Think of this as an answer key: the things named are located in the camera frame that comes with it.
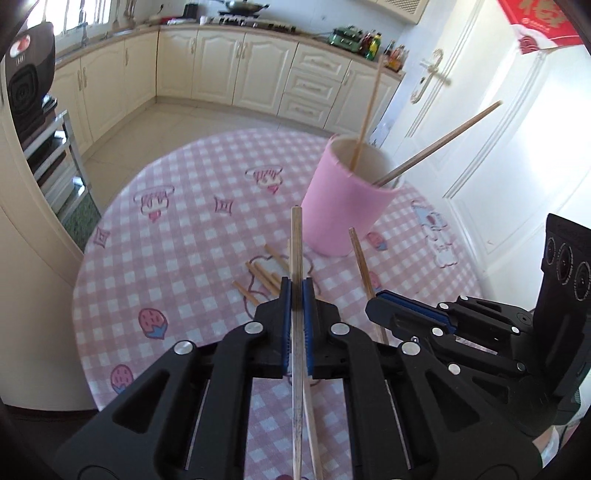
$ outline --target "floor tile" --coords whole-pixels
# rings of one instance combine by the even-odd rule
[[[134,173],[129,168],[89,160],[86,172],[92,183],[92,193],[99,206],[104,210],[115,196],[123,189]]]

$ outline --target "wok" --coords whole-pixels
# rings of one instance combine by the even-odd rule
[[[221,4],[226,5],[228,12],[234,15],[254,15],[258,11],[262,10],[263,8],[269,8],[269,5],[260,5],[254,4],[252,2],[248,2],[246,0],[232,0],[232,1],[224,1],[224,0],[215,0]]]

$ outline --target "table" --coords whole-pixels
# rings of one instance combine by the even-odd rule
[[[250,321],[254,307],[233,280],[271,298],[244,263],[284,274],[264,245],[287,250],[290,207],[326,142],[283,130],[217,135],[155,161],[124,188],[86,247],[74,290],[77,345],[99,409],[177,341],[216,342]],[[432,305],[480,296],[456,235],[408,183],[362,246],[376,289]],[[304,255],[323,298],[373,336],[355,256]],[[351,478],[342,382],[321,381],[312,393],[325,478]],[[254,382],[245,478],[292,472],[290,410],[288,379]],[[313,477],[305,439],[303,475]]]

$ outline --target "kitchen cabinet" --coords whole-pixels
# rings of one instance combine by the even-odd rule
[[[80,60],[56,70],[49,93],[57,99],[57,112],[68,110],[78,150],[82,155],[93,144],[84,102]]]
[[[300,44],[297,47],[294,58],[294,68],[304,70],[305,72],[320,75],[339,83],[345,78],[345,73],[351,64],[351,60],[323,50],[321,48],[311,47]]]
[[[374,83],[375,68],[356,61],[351,62],[326,121],[325,129],[338,134],[358,135],[361,132],[363,117],[367,111]],[[399,84],[399,80],[382,75],[369,132],[375,129],[384,115]]]
[[[156,96],[158,33],[125,40],[125,100],[127,113]]]
[[[244,33],[200,31],[191,98],[231,105],[243,47]]]
[[[80,61],[84,102],[95,142],[126,115],[124,57],[124,42],[118,42]]]
[[[246,34],[233,104],[277,115],[297,43]]]
[[[278,116],[290,118],[313,127],[324,128],[330,113],[330,105],[303,99],[285,93],[281,100]]]
[[[160,32],[156,76],[158,95],[191,98],[196,46],[195,30]]]

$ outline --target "red decoration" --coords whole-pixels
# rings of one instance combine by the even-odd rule
[[[583,43],[553,0],[499,0],[499,3],[519,39],[521,53]]]

